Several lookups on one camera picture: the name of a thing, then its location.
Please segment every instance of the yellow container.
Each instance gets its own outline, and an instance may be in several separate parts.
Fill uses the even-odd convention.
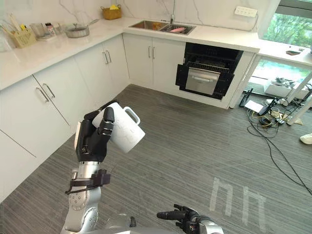
[[[18,48],[29,46],[36,42],[35,35],[31,29],[11,32],[10,38]]]
[[[109,8],[104,8],[101,6],[101,10],[103,11],[103,17],[106,20],[114,20],[121,18],[121,6],[117,6],[118,10],[110,10]]]

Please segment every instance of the power strip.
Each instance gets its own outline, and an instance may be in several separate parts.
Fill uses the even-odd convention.
[[[258,10],[243,7],[243,6],[237,6],[235,8],[235,14],[240,16],[247,16],[247,17],[255,17],[257,15]]]

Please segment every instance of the window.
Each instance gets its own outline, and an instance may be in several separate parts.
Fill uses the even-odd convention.
[[[253,77],[265,80],[275,80],[276,77],[279,77],[302,82],[310,72],[311,70],[261,59],[253,72]]]
[[[263,39],[309,48],[312,0],[281,0]]]

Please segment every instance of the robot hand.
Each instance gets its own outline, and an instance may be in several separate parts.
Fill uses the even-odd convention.
[[[186,234],[223,234],[223,230],[208,216],[199,215],[197,211],[174,204],[174,211],[159,212],[157,217],[166,220],[177,220],[175,225]]]
[[[78,161],[102,162],[106,157],[107,142],[114,128],[114,110],[108,105],[115,100],[106,103],[98,110],[84,116],[84,120],[78,123],[75,137],[75,150]],[[93,119],[105,109],[103,119],[98,128],[92,124]]]

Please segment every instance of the sink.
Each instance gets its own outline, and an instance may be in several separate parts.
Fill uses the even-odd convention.
[[[130,27],[133,28],[142,28],[142,29],[150,29],[150,30],[159,30],[166,26],[168,23],[166,22],[158,22],[158,21],[148,21],[148,20],[143,20],[140,23],[136,23]]]
[[[175,33],[171,32],[171,30],[174,30],[176,28],[185,28],[183,32]],[[185,34],[189,35],[189,33],[195,28],[195,26],[186,26],[182,24],[167,24],[166,26],[162,27],[160,29],[161,32],[166,32],[166,33],[175,33],[175,34]]]
[[[187,26],[182,24],[169,24],[167,22],[148,21],[148,20],[143,20],[140,23],[136,23],[130,27],[184,35],[189,35],[189,33],[195,28],[195,26]],[[185,28],[183,32],[179,33],[171,32],[171,30],[181,27]]]

